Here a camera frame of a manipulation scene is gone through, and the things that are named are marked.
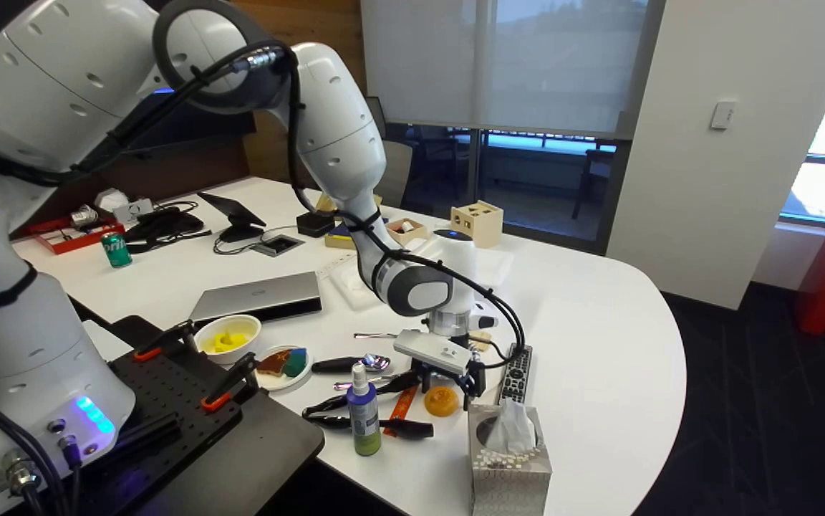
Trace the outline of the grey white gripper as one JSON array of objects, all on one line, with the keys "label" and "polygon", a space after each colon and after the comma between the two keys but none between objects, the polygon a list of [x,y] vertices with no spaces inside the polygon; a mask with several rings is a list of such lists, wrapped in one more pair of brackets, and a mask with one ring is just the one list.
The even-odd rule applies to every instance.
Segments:
[{"label": "grey white gripper", "polygon": [[464,376],[473,351],[434,333],[403,330],[393,347],[448,376]]}]

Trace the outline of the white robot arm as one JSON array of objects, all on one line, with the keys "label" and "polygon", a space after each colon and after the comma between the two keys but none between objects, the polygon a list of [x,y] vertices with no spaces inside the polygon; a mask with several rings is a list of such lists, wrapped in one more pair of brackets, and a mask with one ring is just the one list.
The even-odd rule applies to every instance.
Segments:
[{"label": "white robot arm", "polygon": [[373,198],[383,144],[335,48],[281,42],[226,0],[34,0],[0,32],[0,512],[19,502],[16,470],[57,491],[60,446],[95,460],[133,413],[66,288],[9,234],[148,129],[139,102],[161,82],[206,112],[275,112],[289,151],[352,221],[360,280],[394,311],[451,294],[385,234]]}]

